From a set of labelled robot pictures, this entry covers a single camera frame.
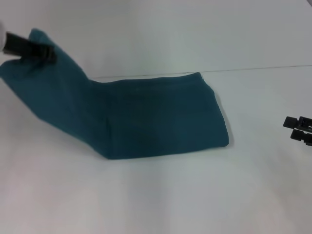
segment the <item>white table surface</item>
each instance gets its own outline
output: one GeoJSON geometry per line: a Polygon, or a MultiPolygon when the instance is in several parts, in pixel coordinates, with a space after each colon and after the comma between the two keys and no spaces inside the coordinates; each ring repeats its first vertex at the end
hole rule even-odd
{"type": "Polygon", "coordinates": [[[92,78],[312,63],[306,0],[1,0],[0,19],[46,31],[92,78]]]}
{"type": "Polygon", "coordinates": [[[0,233],[312,233],[312,147],[282,126],[312,117],[312,67],[202,75],[230,145],[117,161],[36,119],[1,83],[0,233]]]}

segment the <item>cloth fold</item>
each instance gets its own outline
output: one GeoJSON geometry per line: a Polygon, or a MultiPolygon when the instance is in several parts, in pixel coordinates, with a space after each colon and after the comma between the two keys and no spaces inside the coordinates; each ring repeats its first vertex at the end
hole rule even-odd
{"type": "Polygon", "coordinates": [[[86,142],[109,159],[180,154],[229,143],[213,90],[200,73],[110,83],[89,80],[55,46],[56,64],[11,60],[0,76],[40,119],[86,142]]]}

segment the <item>white background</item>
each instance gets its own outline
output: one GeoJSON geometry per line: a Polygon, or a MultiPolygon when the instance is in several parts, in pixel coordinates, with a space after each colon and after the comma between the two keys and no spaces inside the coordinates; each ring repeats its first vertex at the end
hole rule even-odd
{"type": "MultiPolygon", "coordinates": [[[[312,60],[304,0],[3,0],[0,17],[20,35],[45,30],[92,78],[312,60]]],[[[230,145],[119,161],[38,120],[1,81],[0,233],[312,233],[312,147],[282,127],[312,117],[312,67],[202,75],[230,145]]]]}

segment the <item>teal fabric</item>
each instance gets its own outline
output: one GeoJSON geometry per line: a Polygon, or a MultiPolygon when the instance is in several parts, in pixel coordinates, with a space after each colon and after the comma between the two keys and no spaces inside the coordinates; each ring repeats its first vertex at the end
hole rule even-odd
{"type": "MultiPolygon", "coordinates": [[[[55,45],[36,29],[29,39],[55,45]]],[[[106,158],[171,155],[228,145],[215,94],[200,73],[99,83],[89,80],[58,46],[56,54],[55,65],[5,62],[0,76],[38,118],[106,158]]]]}

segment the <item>teal cloth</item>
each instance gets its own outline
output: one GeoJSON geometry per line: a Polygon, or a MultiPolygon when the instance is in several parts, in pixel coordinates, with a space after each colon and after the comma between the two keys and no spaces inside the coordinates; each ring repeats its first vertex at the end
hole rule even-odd
{"type": "MultiPolygon", "coordinates": [[[[37,29],[29,39],[55,45],[37,29]]],[[[109,159],[180,154],[229,143],[213,90],[200,73],[99,83],[57,45],[56,64],[12,60],[0,76],[40,119],[109,159]]]]}

